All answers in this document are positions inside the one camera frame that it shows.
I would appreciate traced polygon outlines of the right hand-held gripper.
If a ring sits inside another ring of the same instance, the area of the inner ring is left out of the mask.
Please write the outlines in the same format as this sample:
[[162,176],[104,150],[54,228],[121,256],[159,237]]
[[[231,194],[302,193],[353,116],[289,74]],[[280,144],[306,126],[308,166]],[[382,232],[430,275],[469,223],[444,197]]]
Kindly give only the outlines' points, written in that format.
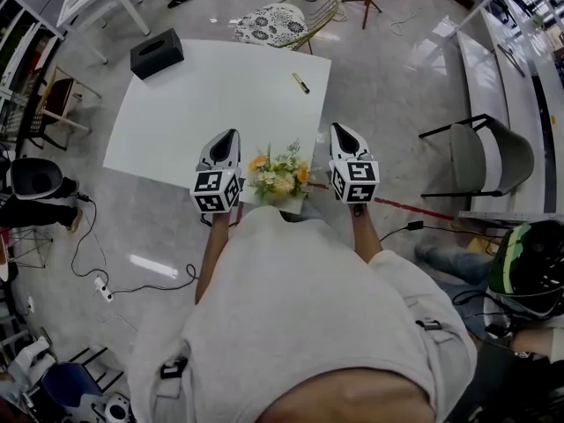
[[330,126],[330,155],[330,182],[338,199],[344,204],[372,202],[380,175],[367,141],[350,127],[335,122]]

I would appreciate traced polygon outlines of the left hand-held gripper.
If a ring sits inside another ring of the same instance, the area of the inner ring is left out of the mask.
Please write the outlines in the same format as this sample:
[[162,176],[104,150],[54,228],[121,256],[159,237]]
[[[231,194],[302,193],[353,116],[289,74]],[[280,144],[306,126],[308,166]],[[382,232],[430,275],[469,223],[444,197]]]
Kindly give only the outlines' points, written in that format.
[[190,195],[200,213],[230,212],[241,190],[241,140],[239,131],[229,129],[207,143],[200,155],[196,182]]

